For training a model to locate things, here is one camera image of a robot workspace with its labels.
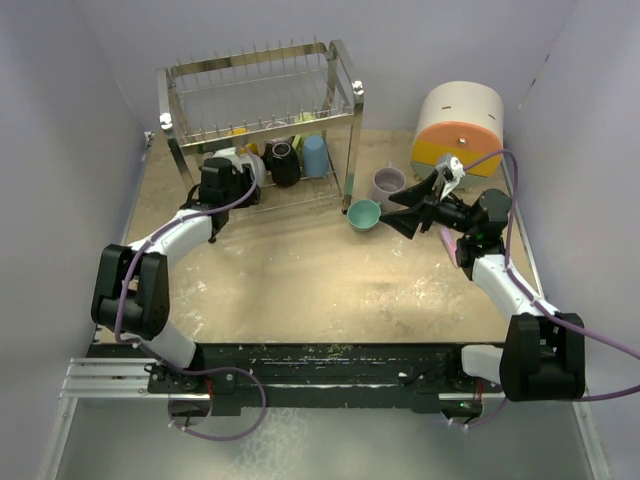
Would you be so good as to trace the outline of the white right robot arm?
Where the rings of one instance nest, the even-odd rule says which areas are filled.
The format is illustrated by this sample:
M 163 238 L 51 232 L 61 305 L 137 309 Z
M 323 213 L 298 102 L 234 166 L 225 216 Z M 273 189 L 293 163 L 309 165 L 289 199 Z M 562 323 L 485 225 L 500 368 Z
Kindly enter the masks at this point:
M 407 238 L 438 223 L 460 233 L 455 262 L 508 320 L 500 347 L 466 345 L 445 366 L 446 383 L 467 391 L 479 379 L 499 385 L 514 402 L 578 400 L 585 391 L 585 341 L 577 333 L 582 319 L 562 314 L 537 297 L 508 259 L 502 238 L 512 218 L 512 200 L 488 189 L 471 205 L 448 196 L 434 176 L 394 193 L 399 210 L 381 215 L 382 223 Z

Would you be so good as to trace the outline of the blue cup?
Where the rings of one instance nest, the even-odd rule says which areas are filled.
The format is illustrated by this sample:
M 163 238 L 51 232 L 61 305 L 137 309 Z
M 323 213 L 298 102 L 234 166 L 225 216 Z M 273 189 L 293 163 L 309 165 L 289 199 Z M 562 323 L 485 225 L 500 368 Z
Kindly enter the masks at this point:
M 303 164 L 304 171 L 310 178 L 322 178 L 328 174 L 328 152 L 321 136 L 309 135 L 304 140 Z

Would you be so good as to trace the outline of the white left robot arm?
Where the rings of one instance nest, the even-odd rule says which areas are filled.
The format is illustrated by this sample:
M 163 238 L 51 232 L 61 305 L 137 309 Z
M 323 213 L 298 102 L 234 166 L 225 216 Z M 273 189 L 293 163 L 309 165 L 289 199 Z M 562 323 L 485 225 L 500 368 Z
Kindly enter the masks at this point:
M 184 392 L 202 387 L 206 369 L 202 348 L 170 320 L 170 270 L 215 242 L 231 210 L 258 204 L 264 181 L 262 160 L 252 153 L 215 155 L 200 172 L 171 220 L 141 240 L 104 248 L 91 304 L 95 324 L 171 366 L 171 381 Z

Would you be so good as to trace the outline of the black mug cream inside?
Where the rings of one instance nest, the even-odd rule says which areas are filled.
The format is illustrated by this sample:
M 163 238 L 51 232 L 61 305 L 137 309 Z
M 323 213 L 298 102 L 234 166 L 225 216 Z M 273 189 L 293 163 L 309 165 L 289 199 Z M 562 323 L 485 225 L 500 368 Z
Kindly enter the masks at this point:
M 288 142 L 267 142 L 263 160 L 278 187 L 291 187 L 301 179 L 298 155 Z

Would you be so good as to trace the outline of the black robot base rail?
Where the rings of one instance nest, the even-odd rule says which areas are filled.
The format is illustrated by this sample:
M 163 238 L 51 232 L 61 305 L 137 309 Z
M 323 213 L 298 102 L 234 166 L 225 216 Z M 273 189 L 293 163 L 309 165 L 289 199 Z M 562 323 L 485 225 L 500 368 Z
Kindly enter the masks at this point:
M 184 415 L 237 416 L 244 408 L 404 409 L 476 415 L 499 393 L 461 366 L 459 343 L 206 343 L 182 375 L 131 347 L 97 344 L 91 359 L 137 359 L 142 390 Z

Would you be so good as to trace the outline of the white mug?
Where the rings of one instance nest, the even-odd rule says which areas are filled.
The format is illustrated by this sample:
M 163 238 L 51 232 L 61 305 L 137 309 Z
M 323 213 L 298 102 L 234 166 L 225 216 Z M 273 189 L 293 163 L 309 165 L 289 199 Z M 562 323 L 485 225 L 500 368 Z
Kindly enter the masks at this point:
M 258 186 L 260 188 L 263 188 L 266 183 L 267 172 L 264 161 L 260 156 L 254 155 L 253 153 L 249 153 L 249 158 L 253 165 L 254 174 L 258 181 Z

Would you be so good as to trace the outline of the lilac mug black handle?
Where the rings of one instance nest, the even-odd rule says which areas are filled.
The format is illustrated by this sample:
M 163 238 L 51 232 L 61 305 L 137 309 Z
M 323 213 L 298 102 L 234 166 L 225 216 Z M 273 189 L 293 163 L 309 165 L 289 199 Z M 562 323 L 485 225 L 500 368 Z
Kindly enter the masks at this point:
M 287 122 L 284 122 L 284 121 L 272 121 L 272 122 L 268 123 L 265 128 L 267 130 L 271 130 L 271 129 L 282 128 L 282 127 L 287 127 L 287 126 L 289 126 L 289 124 Z

